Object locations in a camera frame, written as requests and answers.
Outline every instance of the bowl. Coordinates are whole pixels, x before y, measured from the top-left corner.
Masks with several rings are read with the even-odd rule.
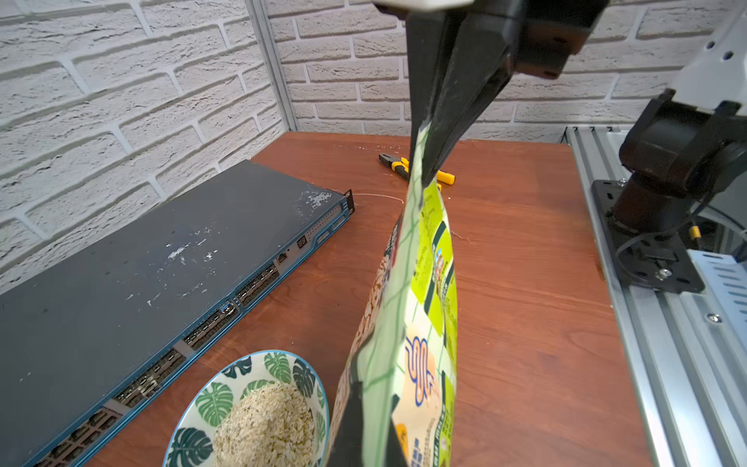
[[[212,439],[218,424],[250,391],[278,382],[294,384],[306,399],[314,417],[311,465],[323,465],[329,437],[329,404],[319,376],[298,355],[263,350],[226,366],[200,389],[171,435],[163,466],[212,467]]]

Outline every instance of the wooden table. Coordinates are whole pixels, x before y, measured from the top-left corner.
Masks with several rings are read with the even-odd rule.
[[[406,137],[286,133],[254,161],[339,191],[351,221],[127,425],[91,466],[159,466],[194,395],[231,361],[287,349],[330,401],[406,183]],[[569,147],[459,142],[445,164],[459,296],[454,466],[648,466],[645,435]],[[388,197],[371,196],[384,194]]]

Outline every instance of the green snack bag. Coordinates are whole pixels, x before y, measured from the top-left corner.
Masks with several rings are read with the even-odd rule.
[[[449,221],[423,188],[418,133],[394,227],[338,385],[327,465],[448,466],[456,394],[456,286]]]

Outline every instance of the green monstera leaf pattern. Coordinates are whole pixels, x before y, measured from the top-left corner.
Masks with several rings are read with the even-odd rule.
[[[291,366],[284,353],[268,353],[264,356],[264,367],[283,383],[291,382]]]
[[[236,379],[236,370],[238,370],[239,373],[241,373],[241,376],[251,372],[252,357],[248,356],[245,359],[239,360],[238,362],[234,363],[233,365],[223,370],[223,374],[225,374],[229,378]]]
[[[319,442],[324,441],[326,435],[326,424],[324,423],[324,416],[320,413],[317,414],[317,440]]]
[[[218,424],[231,412],[233,393],[231,388],[222,383],[210,383],[210,387],[195,400],[199,415],[212,427]]]
[[[241,398],[245,398],[251,391],[254,391],[255,389],[259,389],[262,386],[265,386],[267,384],[275,384],[274,381],[269,380],[256,380],[252,381],[251,383],[247,384],[247,387],[244,388],[244,392],[241,393]]]
[[[319,398],[319,405],[324,408],[324,394],[322,394],[321,386],[317,386],[317,398]]]
[[[296,387],[303,397],[310,398],[311,393],[314,391],[314,374],[311,369],[306,366],[306,363],[300,359],[296,359],[295,365],[293,365],[293,379],[296,381]]]
[[[168,467],[194,467],[205,462],[213,452],[213,442],[202,430],[179,428],[167,458]]]

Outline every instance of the cable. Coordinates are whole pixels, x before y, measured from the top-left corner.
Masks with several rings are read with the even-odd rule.
[[[739,230],[740,230],[740,231],[741,231],[742,233],[744,233],[745,231],[747,231],[747,228],[745,228],[745,227],[744,227],[744,226],[743,226],[743,225],[742,225],[742,224],[741,224],[741,223],[740,223],[740,222],[739,222],[738,220],[734,219],[734,218],[733,218],[732,216],[730,216],[729,214],[726,214],[726,213],[725,213],[724,211],[722,211],[721,209],[719,209],[719,208],[714,208],[714,207],[713,207],[713,206],[711,206],[711,205],[709,205],[709,206],[708,206],[708,208],[709,208],[709,209],[710,209],[711,211],[716,211],[717,213],[721,214],[721,215],[722,215],[723,217],[725,217],[726,219],[728,219],[728,220],[729,220],[729,222],[731,222],[732,224],[734,224],[735,226],[737,226],[737,227],[739,228]]]
[[[744,227],[744,225],[742,225],[742,224],[741,224],[741,223],[740,223],[740,222],[739,222],[738,220],[734,219],[734,218],[733,218],[732,216],[730,216],[729,214],[726,214],[726,213],[725,213],[724,211],[722,211],[721,209],[719,209],[719,208],[715,208],[715,207],[713,207],[713,206],[711,206],[711,205],[709,205],[709,206],[708,206],[708,208],[709,208],[710,210],[712,210],[712,211],[715,211],[716,213],[718,213],[718,214],[722,215],[722,216],[723,216],[723,217],[724,217],[725,219],[727,219],[727,220],[728,220],[729,222],[731,222],[732,224],[734,224],[735,226],[737,226],[737,228],[739,229],[739,231],[737,232],[737,234],[738,234],[738,235],[739,235],[740,237],[742,237],[742,244],[740,245],[740,248],[738,249],[738,251],[737,251],[737,252],[736,252],[736,253],[734,254],[734,259],[735,259],[735,260],[736,260],[736,261],[737,261],[738,263],[740,263],[740,262],[742,262],[742,261],[745,261],[745,260],[747,259],[747,256],[745,256],[745,257],[743,258],[743,257],[742,257],[742,251],[743,251],[743,250],[745,249],[745,247],[747,247],[747,229],[746,229],[746,228]]]

